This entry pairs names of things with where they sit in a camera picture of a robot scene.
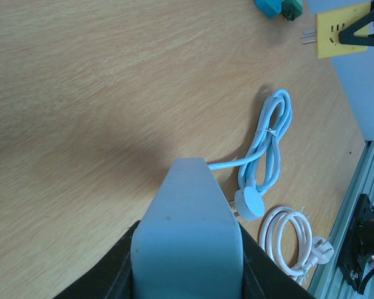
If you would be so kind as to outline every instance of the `tabletop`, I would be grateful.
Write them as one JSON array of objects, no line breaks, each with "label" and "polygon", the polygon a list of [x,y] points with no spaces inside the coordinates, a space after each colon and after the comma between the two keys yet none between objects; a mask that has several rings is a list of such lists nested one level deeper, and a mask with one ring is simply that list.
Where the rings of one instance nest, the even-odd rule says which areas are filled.
[{"label": "tabletop", "polygon": [[[279,88],[294,119],[264,201],[305,207],[328,236],[364,141],[331,61],[299,39],[304,8],[290,22],[252,0],[0,1],[0,298],[80,277],[174,159],[244,156]],[[214,174],[232,201],[236,170]],[[261,221],[238,219],[257,238]]]}]

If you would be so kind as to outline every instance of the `blue extension cord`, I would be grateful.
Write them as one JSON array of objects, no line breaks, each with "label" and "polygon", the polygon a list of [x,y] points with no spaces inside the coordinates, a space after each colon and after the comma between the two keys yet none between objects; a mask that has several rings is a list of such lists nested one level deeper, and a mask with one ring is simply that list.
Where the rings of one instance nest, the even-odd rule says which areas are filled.
[{"label": "blue extension cord", "polygon": [[[272,128],[270,119],[277,110],[277,118]],[[235,206],[245,220],[263,217],[265,213],[262,195],[276,183],[281,171],[279,141],[292,121],[291,98],[288,92],[280,89],[269,96],[263,104],[254,140],[245,158],[230,162],[209,164],[210,170],[240,166]],[[266,153],[266,174],[263,184],[256,184],[255,175],[261,156]]]}]

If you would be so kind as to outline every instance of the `yellow board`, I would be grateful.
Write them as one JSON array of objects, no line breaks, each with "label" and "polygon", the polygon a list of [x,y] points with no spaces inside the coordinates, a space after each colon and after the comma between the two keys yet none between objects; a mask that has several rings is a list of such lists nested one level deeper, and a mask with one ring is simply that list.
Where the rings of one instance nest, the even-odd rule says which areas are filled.
[{"label": "yellow board", "polygon": [[[363,52],[365,45],[342,45],[338,33],[370,12],[370,2],[351,5],[317,14],[317,57],[326,58],[338,55]],[[370,25],[356,31],[355,35],[367,36]]]}]

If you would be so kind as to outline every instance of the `blue cable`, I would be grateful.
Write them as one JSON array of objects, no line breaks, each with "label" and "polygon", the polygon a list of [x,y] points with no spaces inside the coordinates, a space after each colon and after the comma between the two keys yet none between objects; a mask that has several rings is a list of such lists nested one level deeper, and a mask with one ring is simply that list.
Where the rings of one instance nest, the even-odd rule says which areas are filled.
[{"label": "blue cable", "polygon": [[[277,109],[277,118],[272,128],[270,119]],[[263,104],[254,140],[245,158],[230,162],[209,164],[210,170],[240,166],[238,185],[255,187],[262,196],[276,183],[281,171],[279,141],[288,130],[292,121],[291,98],[288,92],[280,89],[269,96]],[[261,185],[256,184],[255,175],[261,156],[266,153],[266,174]]]}]

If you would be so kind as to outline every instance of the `white cable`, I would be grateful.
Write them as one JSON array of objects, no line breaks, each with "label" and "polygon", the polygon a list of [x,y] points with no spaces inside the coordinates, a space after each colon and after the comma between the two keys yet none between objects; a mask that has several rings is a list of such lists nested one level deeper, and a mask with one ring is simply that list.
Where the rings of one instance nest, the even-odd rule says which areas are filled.
[{"label": "white cable", "polygon": [[[277,113],[270,128],[271,117]],[[254,140],[243,159],[210,164],[211,170],[240,166],[235,205],[245,220],[254,220],[264,215],[262,195],[274,185],[281,170],[279,141],[292,121],[291,99],[288,92],[280,89],[269,96],[263,104]],[[255,175],[261,156],[266,153],[266,173],[263,184],[256,184]]]},{"label": "white cable", "polygon": [[[295,228],[299,246],[298,261],[291,268],[288,267],[281,253],[282,233],[288,221],[291,221]],[[285,274],[302,284],[307,271],[313,266],[307,263],[312,249],[312,228],[302,213],[294,211],[290,207],[277,207],[272,210],[263,222],[259,245]]]}]

